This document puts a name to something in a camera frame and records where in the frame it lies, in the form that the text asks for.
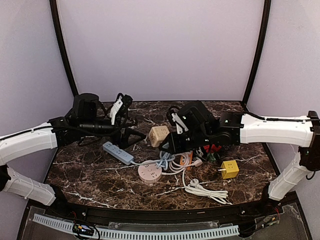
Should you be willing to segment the red cube socket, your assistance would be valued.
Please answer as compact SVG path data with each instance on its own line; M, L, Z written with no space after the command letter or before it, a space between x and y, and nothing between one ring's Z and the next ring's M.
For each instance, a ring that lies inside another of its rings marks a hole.
M205 152L206 152L207 154L212 154L212 153L217 153L217 152L219 152L219 151L222 149L222 147L221 147L221 146L216 146L216 145L214 145L214 144L209 144L209 145L205 145L205 146L203 147L203 149L205 150Z

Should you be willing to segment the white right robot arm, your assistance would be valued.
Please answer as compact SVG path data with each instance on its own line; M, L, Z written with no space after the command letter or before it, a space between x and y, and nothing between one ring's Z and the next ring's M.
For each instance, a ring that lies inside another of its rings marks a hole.
M265 199L279 202L307 174L320 169L320 120L315 111L288 118L257 116L249 112L225 112L220 118L180 116L186 130L171 132L159 145L177 155L198 147L277 143L298 146L291 163L267 185Z

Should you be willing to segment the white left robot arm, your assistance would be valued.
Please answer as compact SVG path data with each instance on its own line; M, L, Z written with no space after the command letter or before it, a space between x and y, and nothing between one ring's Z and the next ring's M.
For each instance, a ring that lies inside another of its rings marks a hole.
M114 145L126 149L146 138L131 124L112 124L110 120L72 121L66 117L50 119L36 127L0 138L0 190L34 200L45 206L64 204L67 199L59 187L26 177L8 163L43 150L52 150L81 141L85 137L109 137Z

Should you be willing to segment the light green plug adapter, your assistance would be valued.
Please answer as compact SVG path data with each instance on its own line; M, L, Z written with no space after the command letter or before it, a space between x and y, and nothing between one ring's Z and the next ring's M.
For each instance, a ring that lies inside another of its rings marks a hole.
M208 153L207 156L206 156L206 160L208 162L212 162L212 163L216 162L217 159L216 159L215 153Z

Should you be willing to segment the beige cube socket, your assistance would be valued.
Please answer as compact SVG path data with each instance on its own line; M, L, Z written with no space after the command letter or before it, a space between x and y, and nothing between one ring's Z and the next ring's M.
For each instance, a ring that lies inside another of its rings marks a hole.
M152 147L158 147L169 133L170 131L166 125L153 126L148 133L148 138Z

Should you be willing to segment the yellow cube socket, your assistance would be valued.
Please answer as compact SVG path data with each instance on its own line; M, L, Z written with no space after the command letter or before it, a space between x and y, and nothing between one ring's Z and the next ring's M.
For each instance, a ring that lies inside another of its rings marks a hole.
M223 161L219 171L224 180L235 178L239 173L239 167L236 160Z

